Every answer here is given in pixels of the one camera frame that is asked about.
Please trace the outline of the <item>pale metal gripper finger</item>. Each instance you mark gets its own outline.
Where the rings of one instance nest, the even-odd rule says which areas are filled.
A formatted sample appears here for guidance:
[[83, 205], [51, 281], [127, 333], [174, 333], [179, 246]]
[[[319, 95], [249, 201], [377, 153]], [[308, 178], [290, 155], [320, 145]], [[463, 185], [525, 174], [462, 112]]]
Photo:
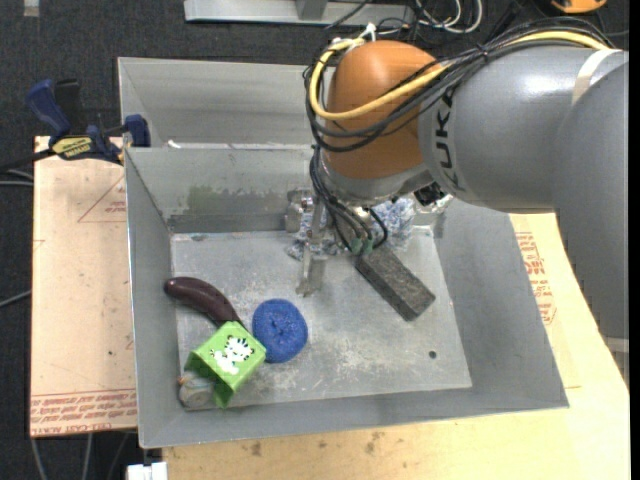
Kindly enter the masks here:
[[312, 266], [312, 252], [308, 247], [303, 249], [302, 253], [302, 273], [300, 282], [296, 288], [296, 293], [302, 297], [306, 297], [312, 293], [310, 284], [310, 274]]
[[311, 258], [310, 286], [313, 291], [320, 290], [323, 285], [327, 262], [328, 257], [325, 255], [316, 255]]

